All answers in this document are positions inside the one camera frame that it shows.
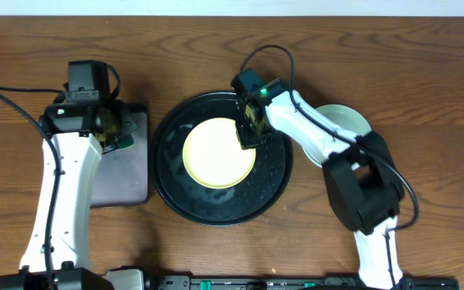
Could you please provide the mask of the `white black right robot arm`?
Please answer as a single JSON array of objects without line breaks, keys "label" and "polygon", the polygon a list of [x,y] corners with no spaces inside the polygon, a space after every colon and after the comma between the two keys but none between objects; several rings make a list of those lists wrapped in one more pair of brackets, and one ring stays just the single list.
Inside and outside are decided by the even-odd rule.
[{"label": "white black right robot arm", "polygon": [[394,289],[404,274],[397,260],[395,232],[406,182],[385,140],[360,134],[310,106],[291,83],[237,75],[231,86],[240,100],[236,119],[240,143],[257,147],[283,133],[319,164],[329,204],[354,234],[359,278],[368,288]]}]

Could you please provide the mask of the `green yellow sponge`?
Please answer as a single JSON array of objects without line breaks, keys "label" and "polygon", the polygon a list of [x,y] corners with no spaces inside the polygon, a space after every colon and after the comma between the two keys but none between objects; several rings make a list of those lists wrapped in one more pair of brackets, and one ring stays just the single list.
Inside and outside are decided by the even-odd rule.
[{"label": "green yellow sponge", "polygon": [[115,148],[117,150],[126,149],[135,144],[134,138],[132,135],[124,135],[121,138],[117,139],[115,142]]}]

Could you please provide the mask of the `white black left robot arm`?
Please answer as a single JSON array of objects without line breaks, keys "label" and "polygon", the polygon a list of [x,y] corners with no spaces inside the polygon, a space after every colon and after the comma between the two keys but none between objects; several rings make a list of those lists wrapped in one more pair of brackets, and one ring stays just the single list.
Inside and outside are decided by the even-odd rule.
[{"label": "white black left robot arm", "polygon": [[147,199],[147,107],[56,103],[40,119],[43,179],[35,223],[19,271],[0,289],[146,289],[144,270],[91,271],[92,207],[137,205]]}]

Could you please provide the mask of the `yellow plate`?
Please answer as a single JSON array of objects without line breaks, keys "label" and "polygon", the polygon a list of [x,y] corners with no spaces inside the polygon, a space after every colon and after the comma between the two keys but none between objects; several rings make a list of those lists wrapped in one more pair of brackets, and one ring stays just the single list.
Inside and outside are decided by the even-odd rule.
[{"label": "yellow plate", "polygon": [[243,181],[255,164],[256,150],[244,149],[231,118],[210,118],[196,125],[182,149],[184,168],[198,184],[225,189]]}]

